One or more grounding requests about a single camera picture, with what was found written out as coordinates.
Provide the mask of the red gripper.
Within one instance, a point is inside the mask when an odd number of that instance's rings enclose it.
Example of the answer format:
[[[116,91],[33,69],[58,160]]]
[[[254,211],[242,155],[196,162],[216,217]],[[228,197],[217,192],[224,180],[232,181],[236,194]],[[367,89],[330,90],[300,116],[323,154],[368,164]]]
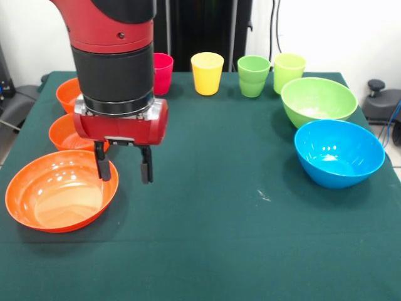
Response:
[[[169,107],[165,99],[156,98],[144,112],[129,117],[93,115],[84,100],[76,99],[73,119],[78,135],[94,142],[94,155],[98,176],[102,181],[111,179],[110,163],[104,150],[106,140],[124,141],[138,145],[142,161],[141,177],[144,184],[153,182],[152,151],[149,145],[159,145],[167,130]]]

